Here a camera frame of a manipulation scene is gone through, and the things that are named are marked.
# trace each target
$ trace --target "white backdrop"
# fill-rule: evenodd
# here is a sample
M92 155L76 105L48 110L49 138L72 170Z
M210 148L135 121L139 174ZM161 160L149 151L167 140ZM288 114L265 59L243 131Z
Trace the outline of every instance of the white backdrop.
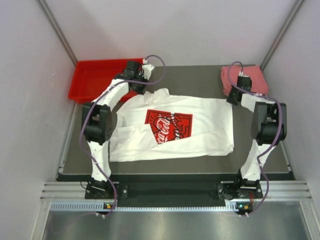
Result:
M26 240L72 110L74 66L35 0L0 8L0 239Z
M294 0L46 0L78 61L260 65Z
M286 143L299 178L320 213L320 1L305 1L264 75L271 95L287 104Z

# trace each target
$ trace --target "pink cloth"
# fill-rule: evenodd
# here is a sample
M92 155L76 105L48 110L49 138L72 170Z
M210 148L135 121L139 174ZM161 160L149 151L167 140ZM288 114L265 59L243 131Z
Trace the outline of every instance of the pink cloth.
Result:
M228 96L231 91L231 83L228 80L228 66L225 66L221 68L221 80L223 84L223 92L224 95ZM240 66L233 66L230 70L230 78L234 82L234 84L237 84L237 79L239 72L241 70ZM251 92L258 93L258 94L268 94L269 88L266 83L266 80L264 78L264 75L262 74L259 66L245 66L243 68L243 74L250 76L252 81L252 88Z

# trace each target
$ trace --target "metal extrusion bar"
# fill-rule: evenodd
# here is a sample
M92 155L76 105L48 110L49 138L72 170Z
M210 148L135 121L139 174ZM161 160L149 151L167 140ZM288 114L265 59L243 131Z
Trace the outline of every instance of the metal extrusion bar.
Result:
M66 52L68 53L71 61L73 62L74 65L77 65L77 58L74 54L74 52L72 51L66 37L64 36L63 32L61 31L54 15L52 14L50 8L48 7L48 4L46 3L45 0L36 0L37 3L39 4L40 8L42 9L43 13L45 14L45 16L47 17L47 19L49 20L49 23L51 24L51 26L53 27L57 37L59 38L60 42L62 43L64 49L66 50Z
M301 201L300 205L311 239L320 239L320 219L314 202Z
M261 181L260 184L262 192L265 192L266 182ZM85 199L85 190L80 186L80 182L47 182L40 199L52 202L92 202L92 200ZM312 201L312 197L305 181L270 181L266 201Z
M292 8L292 10L290 11L288 17L286 18L282 28L280 29L279 33L277 34L277 36L275 37L269 51L267 52L266 56L264 57L262 63L261 63L261 70L263 71L267 64L269 63L271 57L273 56L273 54L275 53L276 49L279 46L279 43L281 42L281 40L283 39L283 37L285 36L287 30L289 29L290 25L292 24L295 16L297 15L298 11L301 9L303 3L305 2L305 0L297 0Z
M69 124L68 124L67 129L66 129L66 134L65 134L65 137L64 137L64 141L63 141L63 147L62 147L61 154L60 154L60 157L59 157L59 163L58 163L58 166L55 168L57 170L56 170L54 179L57 179L58 175L62 174L63 171L64 171L64 166L65 166L65 162L66 162L66 158L67 158L67 153L68 153L68 149L69 149L69 145L70 145L70 141L71 141L71 135L72 135L72 131L73 131L74 126L75 126L77 110L78 110L78 105L76 103L74 103L73 107L72 107L72 112L71 112L71 115L70 115Z
M290 171L292 172L292 174L294 176L294 179L303 180L303 178L299 174L297 174L297 171L295 171L297 168L295 166L295 163L292 161L292 156L291 156L291 154L289 152L287 141L286 140L281 141L280 145L281 145L281 148L282 148L282 152L283 152L285 161L289 165Z
M45 232L50 208L51 208L50 201L41 202L41 206L38 211L38 215L35 220L33 231L31 234L32 240L42 240L43 239L43 235Z

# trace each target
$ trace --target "coca-cola logo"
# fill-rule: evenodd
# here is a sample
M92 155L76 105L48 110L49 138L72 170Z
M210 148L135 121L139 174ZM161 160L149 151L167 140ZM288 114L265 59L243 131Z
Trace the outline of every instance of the coca-cola logo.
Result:
M147 110L145 124L150 124L158 144L191 136L192 114Z

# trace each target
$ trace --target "metal floor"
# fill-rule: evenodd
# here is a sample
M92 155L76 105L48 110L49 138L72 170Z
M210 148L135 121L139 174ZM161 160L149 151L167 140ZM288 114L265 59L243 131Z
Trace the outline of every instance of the metal floor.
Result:
M49 214L59 231L82 212ZM234 212L114 212L103 220L95 215L78 219L60 234L47 223L43 240L309 240L298 202L266 202L257 214Z
M168 88L171 95L226 98L221 82L221 67L219 65L169 66L163 81L154 86L148 86L147 89L153 92L157 89ZM156 67L152 78L159 79L162 70L162 67ZM251 148L251 122L252 113L249 110L241 106L233 106L235 147L234 151L227 156L111 162L110 168L113 174L237 173L245 163ZM63 174L65 175L92 173L91 160L79 146L80 130L81 108L79 107L64 164ZM270 154L264 169L267 173L287 173L289 171L280 145Z

